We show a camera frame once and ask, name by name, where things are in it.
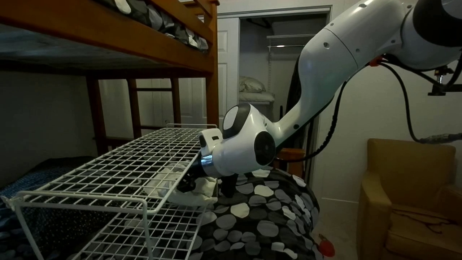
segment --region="shelf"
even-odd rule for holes
[[[203,207],[163,206],[147,219],[147,226],[137,213],[117,213],[72,258],[139,260],[149,258],[149,254],[152,258],[188,258],[202,210]]]
[[[156,213],[199,151],[199,129],[167,126],[117,147],[36,190],[16,206]]]
[[[82,258],[188,258],[203,206],[167,202],[199,151],[201,128],[166,126],[120,145],[35,190],[4,202],[16,210],[43,258],[23,207],[114,212],[87,242]]]
[[[296,59],[313,34],[270,34],[267,35],[270,59]]]

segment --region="armchair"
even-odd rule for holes
[[[370,138],[358,206],[359,260],[462,260],[455,148]]]

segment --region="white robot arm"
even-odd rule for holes
[[[302,95],[280,121],[253,105],[237,105],[227,112],[222,131],[202,131],[203,171],[231,176],[268,164],[277,147],[371,59],[388,53],[414,69],[447,64],[460,54],[460,31],[460,0],[420,0],[416,5],[364,0],[352,5],[303,47],[297,63]]]

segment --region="bedding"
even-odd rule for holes
[[[104,5],[123,12],[143,24],[153,27],[170,37],[180,40],[183,44],[195,47],[198,50],[206,50],[208,43],[203,37],[199,37],[188,27],[176,22],[166,12],[156,9],[152,4],[146,4],[144,0],[97,0]]]
[[[59,177],[71,168],[88,161],[91,157],[49,158],[37,164],[20,178],[0,190],[1,196],[11,197],[23,189],[36,189]],[[69,210],[49,207],[23,207],[30,232],[45,258],[66,258],[100,229],[114,213]],[[32,246],[16,217],[16,213],[0,202],[0,258],[36,258]]]
[[[274,100],[274,95],[266,90],[264,83],[251,76],[241,76],[238,98],[251,103],[268,103]]]
[[[231,196],[221,194],[202,216],[190,260],[320,260],[310,236],[319,204],[306,183],[273,168],[247,173]]]

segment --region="black cable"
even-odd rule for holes
[[[408,217],[411,220],[416,220],[416,222],[424,225],[429,230],[432,230],[434,233],[443,233],[443,230],[436,229],[436,226],[455,225],[453,220],[445,219],[445,217],[437,217],[437,216],[432,216],[432,217],[439,219],[437,222],[430,222],[430,220],[424,220],[424,219],[419,219],[417,216],[413,216],[414,212],[400,212],[400,210],[397,210],[395,213],[401,215],[403,217]]]
[[[440,86],[442,89],[445,89],[445,87],[446,87],[446,89],[450,89],[450,86],[456,82],[456,79],[459,77],[460,70],[462,70],[462,61],[460,61],[460,60],[462,60],[462,53],[460,53],[460,56],[459,56],[459,59],[458,59],[456,69],[455,69],[455,72],[452,73],[452,76],[450,76],[450,79],[449,79],[447,83],[440,83],[439,80],[436,80],[436,79],[433,79],[432,76],[423,73],[421,70],[413,69],[413,67],[401,63],[401,61],[400,61],[398,59],[395,59],[394,56],[384,54],[384,57],[385,57],[385,60],[383,60],[383,63],[391,63],[391,64],[400,66],[400,67],[403,67],[403,69],[406,69],[406,70],[408,70],[408,72],[413,72],[413,73],[416,73],[416,74],[427,79],[429,82],[432,82],[433,85]]]
[[[401,76],[391,66],[388,66],[387,63],[381,63],[381,64],[384,67],[387,67],[388,70],[391,70],[391,73],[398,79],[401,90],[403,90],[403,98],[404,98],[406,121],[407,121],[408,134],[414,141],[421,142],[421,139],[417,138],[416,134],[414,134],[413,122],[411,122],[411,118],[410,118],[408,96],[407,96],[407,90],[406,90],[406,86],[404,86],[404,82],[403,82]]]
[[[335,132],[335,126],[336,126],[336,121],[338,121],[338,111],[339,111],[339,106],[341,106],[341,99],[342,99],[342,93],[344,93],[344,89],[346,86],[348,80],[344,82],[344,85],[341,86],[341,90],[336,96],[336,100],[335,100],[335,109],[333,109],[333,113],[332,113],[332,122],[331,122],[331,128],[329,128],[329,132],[326,135],[326,138],[322,141],[322,144],[310,154],[306,154],[305,157],[299,157],[299,158],[279,158],[276,157],[277,161],[303,161],[303,160],[309,160],[315,155],[318,155],[331,141],[333,132]]]
[[[429,135],[424,138],[417,138],[413,129],[413,124],[411,124],[411,118],[410,118],[410,108],[408,108],[408,98],[407,98],[407,90],[404,86],[404,82],[401,79],[401,76],[387,63],[381,63],[384,67],[390,69],[393,72],[393,74],[398,79],[400,86],[403,89],[403,96],[404,96],[404,106],[406,106],[406,119],[407,119],[407,128],[408,128],[408,134],[411,135],[411,138],[417,142],[450,142],[455,139],[460,139],[462,138],[462,132],[455,132],[455,134],[434,134],[434,135]]]

